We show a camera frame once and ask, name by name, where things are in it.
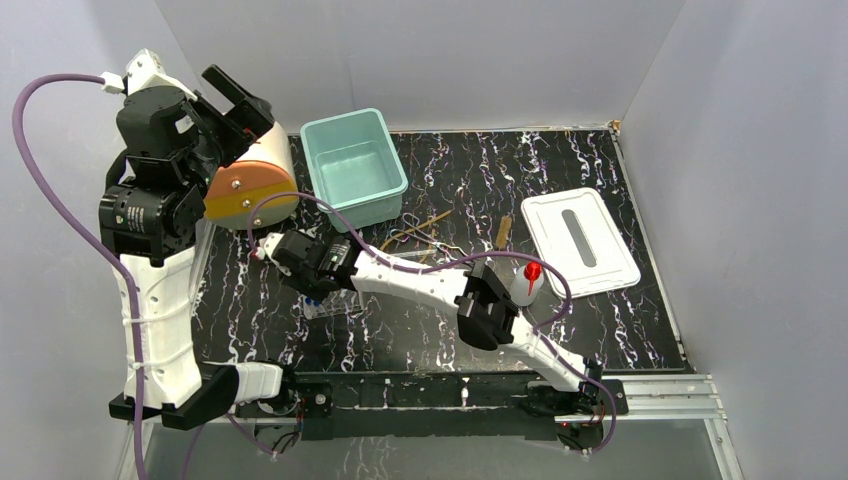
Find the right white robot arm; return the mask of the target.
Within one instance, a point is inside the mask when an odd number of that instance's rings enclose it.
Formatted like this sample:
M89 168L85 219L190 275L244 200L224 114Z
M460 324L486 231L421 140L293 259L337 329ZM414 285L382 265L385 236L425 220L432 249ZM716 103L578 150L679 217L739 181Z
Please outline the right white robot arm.
M282 282L313 301L350 290L386 294L455 319L465 344L504 351L541 375L565 405L590 413L603 399L596 362L555 344L531 324L482 255L430 267L377 250L353 234L324 242L300 231L272 233L258 251L281 272Z

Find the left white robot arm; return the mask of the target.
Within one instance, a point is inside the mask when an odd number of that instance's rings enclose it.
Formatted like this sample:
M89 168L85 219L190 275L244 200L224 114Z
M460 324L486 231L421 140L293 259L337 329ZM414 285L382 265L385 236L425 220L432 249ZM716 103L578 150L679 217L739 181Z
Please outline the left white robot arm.
M297 387L272 361L211 363L196 359L192 338L192 267L204 199L218 169L233 164L268 133L270 104L220 67L204 79L231 103L216 109L173 80L125 78L116 116L124 150L106 179L98 208L100 238L116 259L128 367L111 417L157 417L190 430L260 400L275 416L294 411Z

